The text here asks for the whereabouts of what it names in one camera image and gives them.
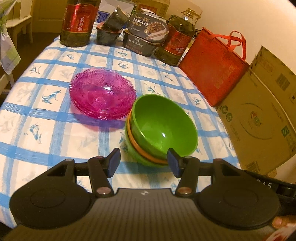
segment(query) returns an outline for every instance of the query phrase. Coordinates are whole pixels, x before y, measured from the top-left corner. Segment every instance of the cloth hanging on chair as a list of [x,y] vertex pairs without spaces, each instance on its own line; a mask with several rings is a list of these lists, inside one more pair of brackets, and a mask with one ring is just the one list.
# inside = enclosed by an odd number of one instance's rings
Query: cloth hanging on chair
[[20,56],[6,28],[7,15],[16,2],[17,0],[0,0],[0,59],[1,65],[7,74],[11,74],[20,62]]

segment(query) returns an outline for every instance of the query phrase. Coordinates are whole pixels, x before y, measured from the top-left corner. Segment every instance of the door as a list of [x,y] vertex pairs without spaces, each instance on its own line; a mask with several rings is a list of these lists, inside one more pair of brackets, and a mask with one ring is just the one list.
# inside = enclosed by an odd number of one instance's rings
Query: door
[[33,32],[60,33],[67,0],[35,0]]

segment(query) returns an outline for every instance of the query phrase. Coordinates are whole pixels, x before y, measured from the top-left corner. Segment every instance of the pink glass bowl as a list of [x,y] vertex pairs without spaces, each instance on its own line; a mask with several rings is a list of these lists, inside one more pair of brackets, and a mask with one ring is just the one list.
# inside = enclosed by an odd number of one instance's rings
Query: pink glass bowl
[[136,100],[132,83],[112,70],[91,68],[70,82],[70,98],[82,113],[100,120],[127,116]]

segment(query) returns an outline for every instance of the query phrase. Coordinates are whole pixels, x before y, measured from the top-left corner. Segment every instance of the tablecloth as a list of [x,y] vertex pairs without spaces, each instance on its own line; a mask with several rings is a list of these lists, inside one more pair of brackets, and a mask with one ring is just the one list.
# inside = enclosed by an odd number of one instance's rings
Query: tablecloth
[[[199,143],[192,154],[201,161],[223,158],[238,166],[237,157],[216,110],[178,67],[131,52],[122,46],[95,44],[69,48],[59,39],[33,61],[13,86],[0,110],[0,221],[15,225],[9,210],[13,192],[65,158],[86,162],[120,148],[121,163],[109,181],[114,188],[171,188],[178,185],[169,167],[151,168],[135,162],[125,144],[125,118],[89,118],[71,103],[71,78],[90,67],[113,69],[129,79],[137,96],[165,96],[180,105],[195,123]],[[78,184],[91,190],[88,177]],[[210,184],[201,177],[198,191]]]

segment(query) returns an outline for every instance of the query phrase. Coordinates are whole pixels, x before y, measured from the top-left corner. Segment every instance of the floor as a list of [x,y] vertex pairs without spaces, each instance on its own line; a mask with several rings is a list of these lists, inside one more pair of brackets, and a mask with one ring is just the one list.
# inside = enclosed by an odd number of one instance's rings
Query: floor
[[[18,53],[20,55],[21,61],[16,66],[12,72],[13,78],[16,81],[22,73],[28,68],[28,66],[33,62],[33,60],[47,47],[51,44],[59,34],[57,33],[33,33],[33,44],[30,44],[29,35],[22,34],[17,38]],[[4,73],[2,67],[0,69],[0,76]],[[0,95],[0,106],[6,98],[5,94]]]

